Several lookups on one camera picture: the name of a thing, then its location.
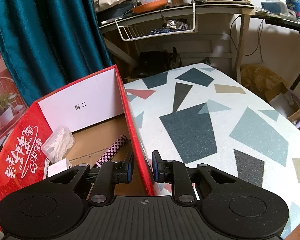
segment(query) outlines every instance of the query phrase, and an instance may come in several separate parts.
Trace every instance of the ironing board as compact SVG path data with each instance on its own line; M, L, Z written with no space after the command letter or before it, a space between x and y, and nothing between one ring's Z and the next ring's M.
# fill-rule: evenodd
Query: ironing board
M125 84L138 139L151 159L206 163L279 195L300 223L300 131L222 72L194 64ZM159 184L169 195L169 184Z

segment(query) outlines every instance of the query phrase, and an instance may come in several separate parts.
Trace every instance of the checkered tube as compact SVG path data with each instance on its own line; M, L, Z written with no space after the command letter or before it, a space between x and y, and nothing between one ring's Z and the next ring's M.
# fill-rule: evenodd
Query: checkered tube
M119 152L119 150L127 140L127 137L125 137L124 135L120 135L120 137L114 142L114 144L96 162L96 166L101 167L103 163L112 160L112 158Z

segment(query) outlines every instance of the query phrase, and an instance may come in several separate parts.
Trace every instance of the wire basket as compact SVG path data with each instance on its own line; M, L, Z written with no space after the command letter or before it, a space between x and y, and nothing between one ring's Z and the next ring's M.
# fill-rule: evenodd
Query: wire basket
M120 37L123 41L136 41L146 38L154 38L159 36L167 36L167 35L174 35L174 34L183 34L183 33L192 33L198 31L198 20L195 14L195 4L193 4L193 16L190 18L183 17L183 19L187 19L188 24L188 30L185 31L175 31L170 33L159 33L159 34L153 34L150 35L150 32L154 29L158 29L162 26L158 23L158 20L155 20L154 24L145 24L145 23L139 23L136 25L119 25L122 23L118 23L118 20L116 19L114 22L117 26L117 29L119 31Z

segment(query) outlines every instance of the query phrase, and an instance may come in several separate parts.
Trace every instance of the poster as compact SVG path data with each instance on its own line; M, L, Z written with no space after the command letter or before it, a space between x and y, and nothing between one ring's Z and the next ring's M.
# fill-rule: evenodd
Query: poster
M0 53L0 145L6 142L27 108Z

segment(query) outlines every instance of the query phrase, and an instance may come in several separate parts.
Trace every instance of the black bag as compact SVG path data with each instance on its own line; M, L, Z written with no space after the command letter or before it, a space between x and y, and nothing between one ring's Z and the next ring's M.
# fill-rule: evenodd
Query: black bag
M167 51L141 52L139 64L132 71L131 78L145 78L170 69L179 68L182 65L180 55L175 47L173 53Z

